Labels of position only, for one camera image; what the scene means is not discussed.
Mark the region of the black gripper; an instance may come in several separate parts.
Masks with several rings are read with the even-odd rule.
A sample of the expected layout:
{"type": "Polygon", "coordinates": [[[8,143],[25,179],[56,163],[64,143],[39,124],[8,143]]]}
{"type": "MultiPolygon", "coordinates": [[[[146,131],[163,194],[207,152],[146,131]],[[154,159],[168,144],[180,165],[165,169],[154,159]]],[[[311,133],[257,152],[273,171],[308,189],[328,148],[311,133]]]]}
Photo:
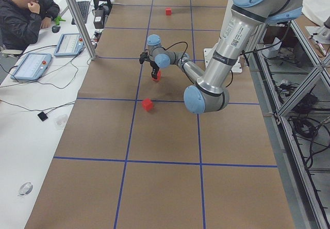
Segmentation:
{"type": "Polygon", "coordinates": [[[140,54],[140,57],[139,57],[139,62],[140,64],[143,64],[145,61],[149,62],[150,63],[150,66],[152,67],[152,72],[151,72],[151,76],[152,77],[156,77],[157,75],[157,72],[158,72],[158,65],[156,64],[155,61],[152,61],[150,59],[150,56],[149,56],[149,53],[148,51],[144,51],[140,54]]]}

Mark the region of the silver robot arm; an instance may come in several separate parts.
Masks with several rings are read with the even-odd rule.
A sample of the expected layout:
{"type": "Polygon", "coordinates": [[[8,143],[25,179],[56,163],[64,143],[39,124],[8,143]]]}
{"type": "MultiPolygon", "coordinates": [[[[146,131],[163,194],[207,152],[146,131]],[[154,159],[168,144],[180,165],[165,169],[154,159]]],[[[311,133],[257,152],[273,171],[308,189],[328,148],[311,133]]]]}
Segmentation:
{"type": "Polygon", "coordinates": [[[233,0],[231,19],[205,70],[185,52],[165,49],[158,35],[148,36],[147,49],[140,54],[139,62],[150,63],[152,78],[157,77],[159,69],[176,65],[192,82],[184,91],[186,108],[194,114],[219,111],[229,102],[229,92],[223,83],[256,27],[296,19],[302,6],[303,0],[233,0]]]}

